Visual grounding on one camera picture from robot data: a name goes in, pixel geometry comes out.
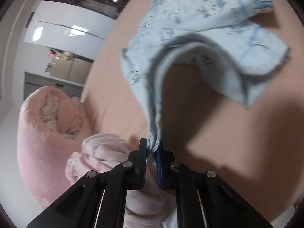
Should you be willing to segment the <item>rolled pink quilt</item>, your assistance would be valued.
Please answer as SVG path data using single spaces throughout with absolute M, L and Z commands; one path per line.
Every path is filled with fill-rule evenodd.
M 42 209 L 70 186 L 65 167 L 92 129 L 79 98 L 53 86 L 39 88 L 23 102 L 17 128 L 17 161 L 22 180 Z

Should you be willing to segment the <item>white glossy wardrobe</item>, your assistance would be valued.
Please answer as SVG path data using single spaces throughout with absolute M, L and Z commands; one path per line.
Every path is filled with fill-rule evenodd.
M 95 60 L 114 23 L 89 9 L 42 0 L 26 26 L 24 42 Z

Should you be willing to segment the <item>beige cabinet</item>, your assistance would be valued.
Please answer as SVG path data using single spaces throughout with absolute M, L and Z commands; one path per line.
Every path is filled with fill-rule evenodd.
M 68 60 L 61 57 L 53 61 L 50 76 L 77 84 L 85 84 L 92 65 L 90 62 L 77 58 Z

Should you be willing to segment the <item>light blue cartoon pajama garment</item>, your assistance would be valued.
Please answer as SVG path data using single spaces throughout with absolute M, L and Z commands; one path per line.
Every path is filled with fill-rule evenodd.
M 285 63 L 289 46 L 252 22 L 272 0 L 153 0 L 121 51 L 122 74 L 148 121 L 147 160 L 162 137 L 162 84 L 175 63 L 199 66 L 214 90 L 252 107 Z

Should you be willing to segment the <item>pink clothes pile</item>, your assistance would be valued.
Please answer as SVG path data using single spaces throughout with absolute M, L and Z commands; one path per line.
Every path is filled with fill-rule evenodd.
M 146 171 L 142 190 L 126 190 L 127 181 L 131 180 L 132 169 L 123 163 L 130 151 L 117 135 L 96 134 L 85 139 L 81 152 L 73 153 L 67 160 L 65 175 L 75 184 L 89 171 L 110 173 L 101 209 L 109 203 L 118 206 L 119 194 L 110 194 L 112 190 L 126 194 L 124 227 L 177 227 L 175 198 L 159 189 L 150 170 Z

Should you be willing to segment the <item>pink bed sheet mattress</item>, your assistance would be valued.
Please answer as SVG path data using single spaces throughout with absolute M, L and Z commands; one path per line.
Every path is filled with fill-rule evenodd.
M 287 0 L 253 20 L 275 33 L 289 60 L 246 110 L 210 89 L 199 68 L 175 64 L 163 85 L 165 149 L 194 171 L 215 171 L 268 221 L 303 193 L 303 25 Z M 91 68 L 82 101 L 93 131 L 117 134 L 130 150 L 147 136 L 143 111 L 122 76 L 120 51 L 152 0 L 130 0 Z

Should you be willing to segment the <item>grey room door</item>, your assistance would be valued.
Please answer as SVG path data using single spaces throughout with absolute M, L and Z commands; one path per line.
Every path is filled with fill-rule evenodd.
M 70 98 L 77 96 L 81 97 L 83 86 L 68 83 L 65 81 L 44 77 L 28 72 L 24 72 L 24 96 L 25 100 L 30 94 L 44 86 L 53 86 L 64 91 Z

